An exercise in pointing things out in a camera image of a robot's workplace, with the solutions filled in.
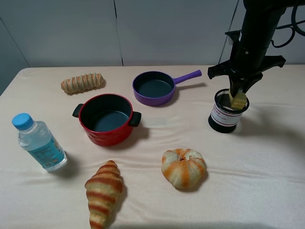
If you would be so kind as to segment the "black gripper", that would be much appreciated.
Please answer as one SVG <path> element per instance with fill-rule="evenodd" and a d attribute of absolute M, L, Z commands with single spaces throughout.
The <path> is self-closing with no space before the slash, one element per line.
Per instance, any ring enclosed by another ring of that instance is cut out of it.
<path fill-rule="evenodd" d="M 232 47 L 230 59 L 208 68 L 208 77 L 227 75 L 230 81 L 230 94 L 236 96 L 243 83 L 243 92 L 246 93 L 263 77 L 262 72 L 273 68 L 283 67 L 285 58 L 281 55 L 267 56 L 269 40 L 239 41 Z"/>

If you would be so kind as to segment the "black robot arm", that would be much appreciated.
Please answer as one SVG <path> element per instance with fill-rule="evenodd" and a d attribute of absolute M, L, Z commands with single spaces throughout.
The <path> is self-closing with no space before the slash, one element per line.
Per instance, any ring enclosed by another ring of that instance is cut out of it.
<path fill-rule="evenodd" d="M 242 28 L 226 33 L 233 41 L 229 60 L 208 68 L 208 77 L 227 75 L 230 81 L 230 94 L 246 93 L 262 79 L 263 72 L 273 67 L 283 67 L 285 58 L 267 56 L 266 52 L 286 8 L 292 8 L 293 31 L 304 35 L 295 20 L 298 6 L 303 0 L 245 0 L 246 9 Z"/>

